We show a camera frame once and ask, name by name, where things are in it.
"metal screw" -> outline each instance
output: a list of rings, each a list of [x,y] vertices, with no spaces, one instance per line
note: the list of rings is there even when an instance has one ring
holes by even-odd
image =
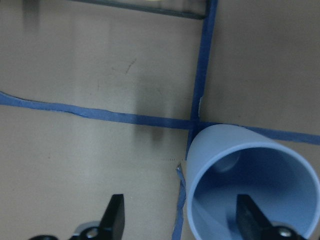
[[[285,228],[285,227],[280,227],[278,229],[278,232],[282,237],[289,238],[292,236],[292,232],[288,228]]]
[[[98,229],[97,228],[92,228],[90,231],[88,231],[86,233],[86,237],[88,239],[93,239],[95,238],[96,236],[98,236],[99,232],[98,232]]]

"blue cup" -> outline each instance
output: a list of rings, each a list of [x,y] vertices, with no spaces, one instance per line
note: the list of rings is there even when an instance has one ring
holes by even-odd
[[[276,226],[309,238],[320,217],[318,177],[301,155],[246,128],[218,124],[193,140],[186,167],[187,217],[197,240],[242,240],[238,194]]]

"blue tape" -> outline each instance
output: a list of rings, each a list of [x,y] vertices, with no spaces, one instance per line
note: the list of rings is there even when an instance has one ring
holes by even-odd
[[[74,114],[83,118],[97,119],[111,122],[147,125],[153,127],[162,127],[170,129],[189,130],[192,123],[189,120],[136,115],[130,113],[112,112],[103,109],[94,109],[79,107],[62,103],[46,103],[39,101],[30,101],[14,96],[10,96],[0,91],[0,105],[15,106],[36,110],[47,110],[54,112],[63,112]]]
[[[201,122],[199,126],[199,130],[201,131],[209,126],[217,125],[217,124],[221,124],[221,123]],[[274,139],[274,140],[320,145],[320,135],[293,132],[293,131],[274,130],[274,129],[267,129],[267,128],[261,128],[261,127],[241,126],[237,124],[232,124],[232,125],[244,127],[246,129],[249,129],[251,131],[254,131],[258,134],[261,134],[263,136],[266,136],[267,138]]]
[[[207,71],[210,58],[210,49],[214,33],[215,20],[218,0],[207,1],[207,13],[206,18],[203,21],[201,42],[198,55],[198,63],[196,67],[196,75],[193,88],[193,98],[191,107],[191,117],[192,121],[199,120],[199,110],[201,99],[204,96]]]
[[[178,202],[176,205],[176,218],[175,224],[173,228],[173,233],[171,240],[180,240],[182,234],[182,228],[184,224],[184,205],[186,202],[186,180],[182,173],[181,165],[176,168],[176,173],[180,178],[180,190],[179,190],[179,197]]]
[[[182,129],[193,131],[193,134],[198,134],[199,131],[205,129],[206,127],[221,124],[218,122],[199,122],[196,126],[194,122],[190,120],[181,120],[174,118],[156,117],[156,116],[146,116],[146,115],[136,115],[130,113],[120,113],[112,112],[103,109],[85,108],[74,105],[62,104],[62,103],[46,103],[39,101],[25,100],[10,96],[0,91],[0,105],[7,105],[13,107],[21,107],[35,110],[46,110],[53,112],[70,113],[83,118],[97,119],[103,121],[146,125],[153,127],[162,127],[170,129]],[[292,132],[292,131],[282,131],[274,130],[260,127],[251,126],[241,126],[249,130],[252,130],[258,134],[264,135],[270,139],[296,142],[296,143],[306,143],[313,145],[320,145],[320,135]]]

